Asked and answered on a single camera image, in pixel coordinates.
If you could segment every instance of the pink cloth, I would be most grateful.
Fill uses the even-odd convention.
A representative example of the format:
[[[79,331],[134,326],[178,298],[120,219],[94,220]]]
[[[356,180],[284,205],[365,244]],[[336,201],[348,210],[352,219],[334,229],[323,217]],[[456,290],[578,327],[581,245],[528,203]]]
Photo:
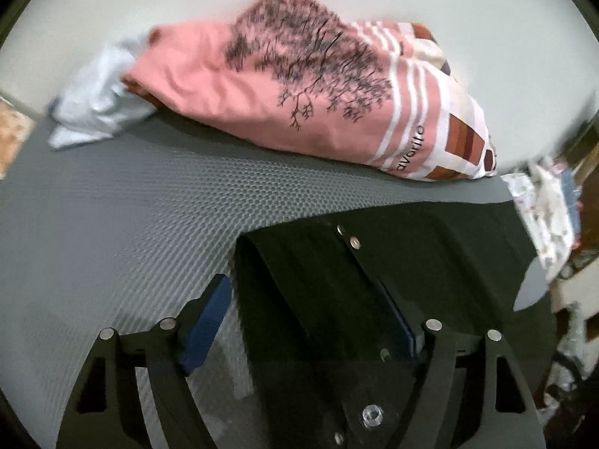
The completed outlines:
[[[140,95],[276,150],[419,180],[495,174],[483,112],[421,24],[345,23],[315,0],[258,0],[235,24],[154,29]]]

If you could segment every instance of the crumpled white fabric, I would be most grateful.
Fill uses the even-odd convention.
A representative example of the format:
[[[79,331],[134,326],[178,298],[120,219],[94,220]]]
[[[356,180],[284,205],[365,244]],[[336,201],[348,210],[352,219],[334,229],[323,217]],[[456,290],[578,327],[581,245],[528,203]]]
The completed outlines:
[[[574,230],[559,176],[548,166],[531,162],[528,167],[530,177],[515,173],[502,175],[501,179],[514,198],[545,270],[545,278],[550,282],[570,257]]]
[[[156,108],[127,91],[122,75],[148,47],[148,34],[104,47],[56,99],[51,114],[59,125],[49,139],[56,150],[112,138]]]

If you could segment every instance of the black tree branch graphic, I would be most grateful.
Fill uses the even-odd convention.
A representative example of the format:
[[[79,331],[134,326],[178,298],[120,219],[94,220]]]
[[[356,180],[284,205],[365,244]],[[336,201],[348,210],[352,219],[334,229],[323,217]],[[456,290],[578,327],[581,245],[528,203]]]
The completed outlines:
[[[313,99],[325,96],[327,111],[358,121],[391,98],[376,53],[348,34],[339,17],[314,0],[261,0],[233,26],[226,51],[230,68],[270,71],[281,83],[278,106],[293,104],[291,125],[314,115]]]

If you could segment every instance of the metal button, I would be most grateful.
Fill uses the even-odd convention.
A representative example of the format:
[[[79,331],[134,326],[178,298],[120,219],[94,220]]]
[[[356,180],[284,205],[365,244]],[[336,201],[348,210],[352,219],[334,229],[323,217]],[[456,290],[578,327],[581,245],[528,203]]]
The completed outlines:
[[[501,333],[498,330],[490,329],[487,332],[487,336],[489,336],[489,339],[492,341],[501,341]]]
[[[165,317],[162,321],[160,321],[160,329],[164,331],[170,331],[176,325],[177,320],[174,317]]]
[[[362,422],[368,429],[378,427],[383,423],[383,409],[378,405],[369,405],[362,411]]]
[[[353,248],[353,249],[355,249],[355,250],[359,250],[359,249],[360,249],[360,247],[361,247],[360,240],[359,240],[358,238],[356,238],[355,236],[352,236],[352,237],[349,239],[349,244],[350,244],[350,245],[352,246],[352,248]]]
[[[443,327],[443,325],[441,324],[441,321],[437,321],[436,319],[427,320],[426,326],[431,331],[441,331],[441,328]]]
[[[100,331],[100,339],[103,339],[104,341],[109,340],[114,335],[115,330],[112,327],[106,327]]]

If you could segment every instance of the gray mesh surface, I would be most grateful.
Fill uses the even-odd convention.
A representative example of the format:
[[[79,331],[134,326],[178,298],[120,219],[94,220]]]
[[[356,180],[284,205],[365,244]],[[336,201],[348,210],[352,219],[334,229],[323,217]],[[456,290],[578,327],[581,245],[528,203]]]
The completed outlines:
[[[52,126],[38,124],[0,183],[0,385],[44,449],[98,331],[177,314],[230,272],[240,232],[402,202],[510,201],[498,178],[402,181],[262,150],[169,113],[59,153],[46,145]],[[165,449],[145,370],[138,378],[153,446]],[[190,384],[219,447],[266,447],[235,307]]]

